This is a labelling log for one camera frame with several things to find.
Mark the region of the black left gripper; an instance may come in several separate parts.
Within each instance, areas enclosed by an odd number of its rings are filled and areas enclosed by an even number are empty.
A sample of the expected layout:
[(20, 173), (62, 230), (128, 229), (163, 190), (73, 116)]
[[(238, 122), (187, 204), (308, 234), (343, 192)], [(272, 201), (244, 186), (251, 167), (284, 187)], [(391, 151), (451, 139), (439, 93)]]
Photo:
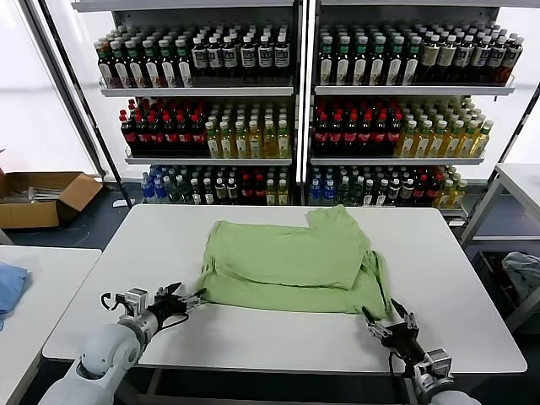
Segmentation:
[(163, 325), (169, 318), (173, 316), (187, 316), (188, 306), (199, 306), (202, 302), (206, 288), (189, 294), (183, 299), (174, 293), (181, 286), (181, 282), (169, 284), (166, 287), (160, 287), (158, 295), (168, 295), (159, 297), (147, 310), (151, 312), (159, 325)]

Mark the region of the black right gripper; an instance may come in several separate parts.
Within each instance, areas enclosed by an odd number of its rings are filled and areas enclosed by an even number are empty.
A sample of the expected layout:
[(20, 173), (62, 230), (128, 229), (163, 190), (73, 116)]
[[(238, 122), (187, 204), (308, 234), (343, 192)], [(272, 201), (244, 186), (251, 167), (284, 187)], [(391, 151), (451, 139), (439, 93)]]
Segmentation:
[(381, 342), (383, 347), (389, 348), (392, 352), (398, 354), (401, 359), (423, 359), (424, 351), (417, 341), (419, 327), (415, 315), (407, 311), (396, 300), (391, 299), (391, 303), (402, 321), (384, 327), (380, 323), (374, 322), (374, 318), (369, 310), (363, 306), (362, 312), (368, 323), (368, 330), (375, 339)]

